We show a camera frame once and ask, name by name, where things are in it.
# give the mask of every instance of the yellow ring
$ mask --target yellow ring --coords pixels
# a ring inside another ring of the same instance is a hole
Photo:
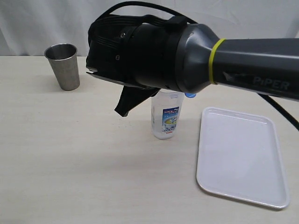
[[[215,53],[216,53],[216,50],[217,48],[220,46],[220,44],[225,41],[224,38],[220,39],[215,45],[214,47],[212,48],[212,51],[211,51],[211,54],[210,54],[210,57],[209,57],[209,80],[212,84],[216,84],[216,82],[214,82],[214,77],[213,77],[213,60],[214,60],[214,57],[215,57]]]

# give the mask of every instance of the plastic bottle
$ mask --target plastic bottle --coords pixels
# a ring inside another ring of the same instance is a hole
[[[151,101],[151,126],[158,139],[169,139],[175,134],[185,94],[160,90]]]

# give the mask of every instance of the metal cup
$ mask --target metal cup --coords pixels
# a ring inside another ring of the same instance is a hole
[[[79,71],[77,62],[77,48],[69,43],[61,43],[45,50],[60,88],[66,91],[79,87]]]

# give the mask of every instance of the white tray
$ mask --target white tray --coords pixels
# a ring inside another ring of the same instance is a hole
[[[213,194],[285,208],[289,191],[273,122],[206,108],[201,117],[197,181]]]

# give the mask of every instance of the white backdrop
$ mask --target white backdrop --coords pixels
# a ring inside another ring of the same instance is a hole
[[[90,24],[120,0],[0,0],[0,55],[43,55],[68,42],[78,55],[88,52]],[[295,37],[298,0],[147,0],[171,7],[225,38]],[[126,7],[120,14],[165,16],[156,10]]]

